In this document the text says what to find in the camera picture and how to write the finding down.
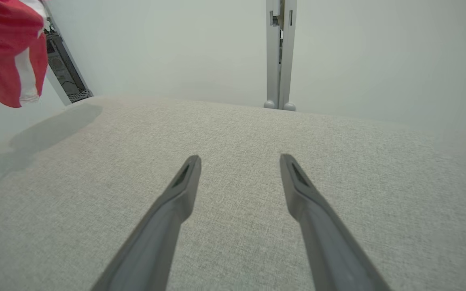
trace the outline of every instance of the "gray fabric surface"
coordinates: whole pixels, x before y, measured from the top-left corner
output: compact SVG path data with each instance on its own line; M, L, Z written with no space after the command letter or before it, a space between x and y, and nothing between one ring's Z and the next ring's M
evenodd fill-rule
M87 290L189 155L168 289L310 290L290 153L396 290L466 290L466 136L263 108L95 97L0 152L0 290Z

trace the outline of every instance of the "red fabric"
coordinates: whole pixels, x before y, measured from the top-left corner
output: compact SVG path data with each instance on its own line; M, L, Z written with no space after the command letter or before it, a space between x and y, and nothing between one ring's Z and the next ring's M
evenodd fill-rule
M48 66L45 36L38 38L43 27L42 16L32 8L19 0L0 0L0 102L4 105L21 107L21 83L14 57L28 47L40 95Z
M35 87L37 94L42 94L42 84L48 68L48 54L46 52L46 36L42 33L30 46L30 62L35 73Z

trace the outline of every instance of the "white wall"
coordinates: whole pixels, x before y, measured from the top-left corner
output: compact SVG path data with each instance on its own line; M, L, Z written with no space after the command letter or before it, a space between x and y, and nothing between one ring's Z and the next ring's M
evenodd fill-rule
M265 1L50 0L95 95L263 106Z
M37 103L28 103L21 108L11 108L0 103L0 142L65 108L50 81L45 79L42 96Z
M299 0L290 101L466 131L466 0Z

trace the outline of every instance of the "white fabric trim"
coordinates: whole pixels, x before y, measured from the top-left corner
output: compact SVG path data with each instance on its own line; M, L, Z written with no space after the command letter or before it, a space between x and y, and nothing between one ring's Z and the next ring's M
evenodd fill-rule
M28 103L39 100L37 87L35 87L35 72L30 62L30 48L15 56L15 67L21 81L19 102Z

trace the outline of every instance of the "red cloth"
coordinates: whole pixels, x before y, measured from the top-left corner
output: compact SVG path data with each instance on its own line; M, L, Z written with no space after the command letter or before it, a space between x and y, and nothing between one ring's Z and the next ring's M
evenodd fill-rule
M0 0L0 102L9 107L41 95L48 66L44 16L24 3L33 1Z

